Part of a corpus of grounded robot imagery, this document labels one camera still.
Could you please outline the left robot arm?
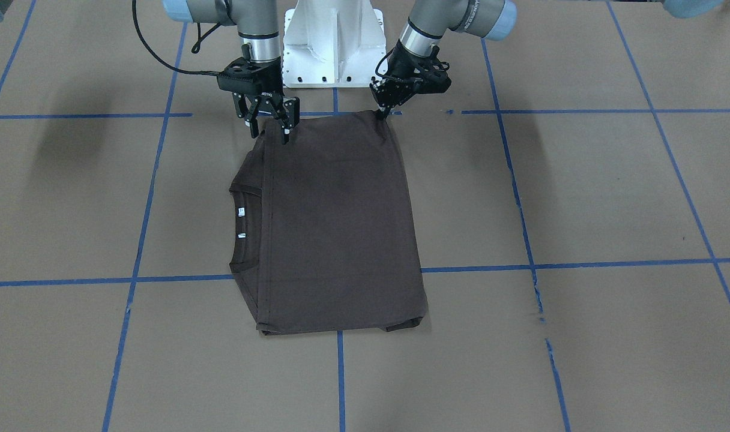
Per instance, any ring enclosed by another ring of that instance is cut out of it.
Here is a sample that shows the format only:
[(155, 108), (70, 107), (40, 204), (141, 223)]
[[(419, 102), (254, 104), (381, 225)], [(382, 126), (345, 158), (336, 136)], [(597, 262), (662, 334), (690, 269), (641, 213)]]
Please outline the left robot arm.
[(730, 30), (725, 1), (688, 24), (664, 4), (415, 1), (368, 73), (374, 115), (488, 116), (502, 121), (730, 114), (708, 60)]

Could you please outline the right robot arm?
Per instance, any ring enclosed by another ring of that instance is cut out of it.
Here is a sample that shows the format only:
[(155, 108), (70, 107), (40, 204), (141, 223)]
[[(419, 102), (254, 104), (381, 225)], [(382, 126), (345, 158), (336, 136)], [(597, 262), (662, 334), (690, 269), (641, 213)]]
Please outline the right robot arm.
[(300, 100), (287, 97), (281, 77), (281, 46), (275, 1), (163, 1), (170, 19), (197, 26), (210, 24), (199, 31), (192, 53), (198, 53), (204, 39), (215, 30), (234, 26), (242, 40), (241, 56), (222, 71), (192, 71), (171, 65), (152, 49), (143, 36), (137, 16), (137, 2), (131, 3), (134, 30), (146, 51), (161, 65), (187, 76), (212, 76), (220, 90), (231, 93), (234, 109), (255, 139), (260, 134), (258, 116), (267, 114), (278, 122), (285, 142), (300, 122)]

